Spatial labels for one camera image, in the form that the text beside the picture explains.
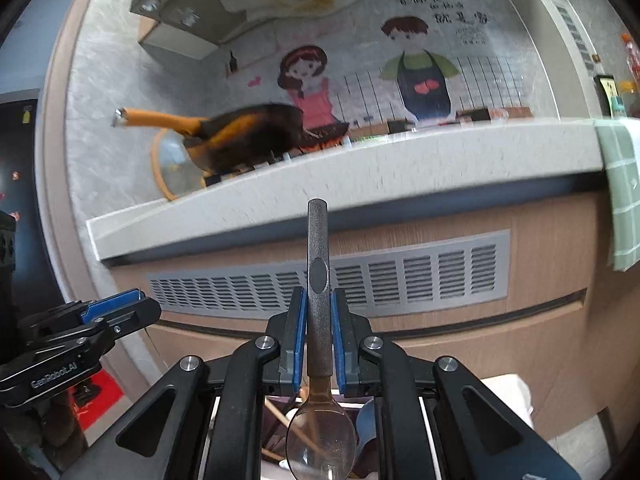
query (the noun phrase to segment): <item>spoon handle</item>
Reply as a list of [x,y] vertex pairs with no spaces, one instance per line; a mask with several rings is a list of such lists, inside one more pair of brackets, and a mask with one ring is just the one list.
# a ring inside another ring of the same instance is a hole
[[306,373],[309,377],[330,377],[334,363],[327,206],[324,200],[314,198],[307,207]]

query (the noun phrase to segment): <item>pink dress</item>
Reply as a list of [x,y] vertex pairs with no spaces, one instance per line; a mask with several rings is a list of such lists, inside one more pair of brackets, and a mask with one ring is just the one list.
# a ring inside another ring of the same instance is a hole
[[329,101],[329,80],[322,78],[321,90],[299,97],[295,90],[289,90],[293,104],[302,110],[302,123],[307,130],[335,123]]

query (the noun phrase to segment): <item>metal vent grille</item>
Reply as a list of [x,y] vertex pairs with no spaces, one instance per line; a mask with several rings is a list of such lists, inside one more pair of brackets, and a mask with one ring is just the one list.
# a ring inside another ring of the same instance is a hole
[[407,301],[432,301],[433,278],[431,277],[431,258],[407,258],[402,261]]
[[[335,263],[335,260],[336,258],[332,259],[330,263]],[[340,288],[344,289],[344,294],[351,310],[353,312],[358,312],[362,309],[366,310],[367,292],[364,287],[364,278],[360,266],[334,267],[332,274],[335,275],[332,285],[337,283]]]
[[471,249],[471,293],[493,290],[495,286],[495,245]]
[[569,11],[566,10],[565,7],[556,5],[556,9],[558,9],[560,16],[562,16],[562,19],[566,24],[566,28],[569,29],[569,32],[571,33],[572,38],[574,38],[575,46],[578,47],[578,50],[580,51],[580,55],[582,56],[582,62],[584,63],[587,71],[589,72],[589,75],[593,76],[595,65],[593,64],[593,59],[591,59],[589,50],[587,49],[587,46],[584,44],[584,40],[582,39],[580,32],[578,32],[578,28],[575,26],[574,19],[571,17],[571,15],[569,14]]
[[[452,308],[507,295],[510,231],[332,258],[331,284],[369,317]],[[267,319],[284,312],[306,262],[148,274],[165,310]]]

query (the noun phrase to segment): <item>frying pan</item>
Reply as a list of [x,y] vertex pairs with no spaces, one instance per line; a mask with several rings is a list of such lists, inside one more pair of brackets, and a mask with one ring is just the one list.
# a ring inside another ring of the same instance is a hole
[[302,125],[302,110],[286,104],[255,105],[211,119],[120,108],[113,125],[175,130],[182,135],[193,163],[201,170],[218,174],[273,162],[293,148],[308,150],[340,139],[349,127],[337,123],[321,132],[308,132]]

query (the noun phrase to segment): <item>green shirt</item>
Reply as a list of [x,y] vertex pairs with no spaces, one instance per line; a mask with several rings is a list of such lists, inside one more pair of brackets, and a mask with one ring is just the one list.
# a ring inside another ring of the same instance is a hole
[[[398,66],[400,65],[400,58],[398,56],[390,60],[382,69],[380,79],[396,79],[398,78]],[[460,73],[460,70],[450,62],[446,57],[439,56],[438,54],[431,54],[431,57],[435,60],[439,69],[442,70],[444,77],[453,77]],[[431,57],[425,51],[421,54],[404,54],[404,66],[410,70],[419,70],[421,68],[429,68],[433,65]]]

